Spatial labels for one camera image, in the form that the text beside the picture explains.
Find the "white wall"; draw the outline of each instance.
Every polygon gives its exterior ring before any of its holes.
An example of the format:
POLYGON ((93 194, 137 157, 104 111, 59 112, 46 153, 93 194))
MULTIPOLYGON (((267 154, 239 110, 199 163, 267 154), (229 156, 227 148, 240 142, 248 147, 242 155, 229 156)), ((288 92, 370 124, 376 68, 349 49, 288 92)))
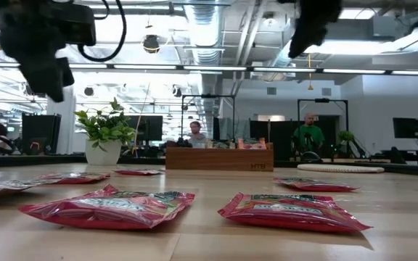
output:
POLYGON ((343 84, 350 130, 371 153, 396 146, 418 149, 414 139, 394 138, 393 118, 418 118, 418 76, 358 76, 343 84))
MULTIPOLYGON (((358 141, 365 144, 366 101, 364 99, 364 77, 357 76, 341 85, 341 98, 348 100, 349 130, 358 141)), ((340 117, 340 129, 345 130, 345 116, 340 117)))
POLYGON ((86 145, 86 134, 85 133, 74 133, 72 152, 85 152, 86 145))
POLYGON ((418 118, 418 77, 364 76, 366 144, 372 150, 418 149, 416 141, 394 138, 393 118, 418 118))
MULTIPOLYGON (((229 94, 232 86, 231 80, 224 81, 224 93, 229 94)), ((246 80, 239 89, 236 98, 236 118, 254 119, 254 115, 284 115, 287 120, 298 118, 298 99, 323 98, 322 88, 331 88, 332 96, 329 99, 340 99, 340 87, 331 80, 313 80, 313 90, 308 90, 309 81, 297 83, 296 81, 277 81, 266 83, 262 80, 246 80), (267 87, 276 87, 276 95, 267 95, 267 87)), ((313 102, 301 103, 301 118, 312 112, 318 115, 341 115, 343 111, 334 103, 315 104, 313 102)), ((222 117, 231 117, 231 107, 222 105, 222 117)))

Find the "desk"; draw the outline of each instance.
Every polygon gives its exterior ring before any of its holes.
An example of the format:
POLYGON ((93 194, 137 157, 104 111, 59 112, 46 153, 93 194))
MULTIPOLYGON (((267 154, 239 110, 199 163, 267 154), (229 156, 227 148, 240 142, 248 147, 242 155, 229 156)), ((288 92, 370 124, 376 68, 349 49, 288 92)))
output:
MULTIPOLYGON (((391 151, 384 150, 382 151, 384 154, 390 155, 391 151)), ((404 160, 408 161, 416 161, 418 164, 418 150, 399 150, 402 154, 404 160)))
MULTIPOLYGON (((143 168, 142 165, 121 166, 143 168)), ((46 171, 108 171, 85 164, 0 168, 0 180, 32 178, 46 171)), ((276 176, 303 176, 361 185, 356 193, 327 193, 362 223, 359 236, 244 226, 218 215, 237 192, 299 194, 254 172, 169 170, 139 177, 112 174, 95 184, 51 185, 0 200, 0 261, 318 261, 418 260, 418 176, 311 173, 276 169, 276 176), (196 193, 193 205, 153 231, 101 231, 62 227, 19 213, 35 204, 85 194, 111 183, 120 189, 196 193)))

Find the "green shirt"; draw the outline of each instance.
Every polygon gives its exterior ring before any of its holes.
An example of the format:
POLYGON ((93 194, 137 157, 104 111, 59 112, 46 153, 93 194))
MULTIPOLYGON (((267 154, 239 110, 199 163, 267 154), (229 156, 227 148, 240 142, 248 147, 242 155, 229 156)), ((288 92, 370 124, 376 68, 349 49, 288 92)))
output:
MULTIPOLYGON (((312 125, 312 126, 302 125, 300 126, 301 137, 299 140, 300 140, 300 145, 303 148, 306 148, 306 139, 304 137, 306 133, 311 134, 311 139, 315 143, 317 148, 319 148, 325 141, 324 134, 322 133, 322 130, 319 127, 315 125, 312 125)), ((293 136, 298 137, 298 129, 295 130, 295 132, 293 133, 293 136)), ((309 151, 314 150, 314 146, 312 146, 311 143, 308 143, 307 145, 308 145, 307 150, 309 151)))

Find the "black frame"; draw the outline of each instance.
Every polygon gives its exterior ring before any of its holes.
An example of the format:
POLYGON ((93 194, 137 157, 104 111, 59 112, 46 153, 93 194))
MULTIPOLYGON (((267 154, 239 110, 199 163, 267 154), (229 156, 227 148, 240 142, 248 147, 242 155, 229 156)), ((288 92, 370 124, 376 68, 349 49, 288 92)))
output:
POLYGON ((212 95, 212 94, 203 94, 203 95, 182 95, 181 96, 181 122, 180 122, 180 137, 183 138, 183 117, 184 117, 184 106, 185 106, 185 98, 187 97, 200 97, 203 99, 217 99, 217 98, 231 98, 233 101, 233 114, 232 114, 232 137, 235 140, 235 95, 212 95))
POLYGON ((330 103, 330 102, 342 102, 345 104, 345 118, 346 118, 346 131, 349 131, 349 113, 348 113, 348 100, 344 99, 298 99, 298 138, 301 137, 301 102, 314 102, 314 103, 330 103))

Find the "computer monitor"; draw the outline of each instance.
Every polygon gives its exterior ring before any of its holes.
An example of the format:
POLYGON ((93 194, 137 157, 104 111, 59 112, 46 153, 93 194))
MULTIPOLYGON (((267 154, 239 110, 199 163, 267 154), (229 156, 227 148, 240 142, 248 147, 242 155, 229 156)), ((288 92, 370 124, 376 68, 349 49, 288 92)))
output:
MULTIPOLYGON (((139 116, 129 116, 128 126, 136 128, 139 116)), ((162 141, 163 140, 163 117, 142 115, 139 121, 137 141, 162 141)))
POLYGON ((418 138, 418 119, 393 118, 395 138, 418 138))

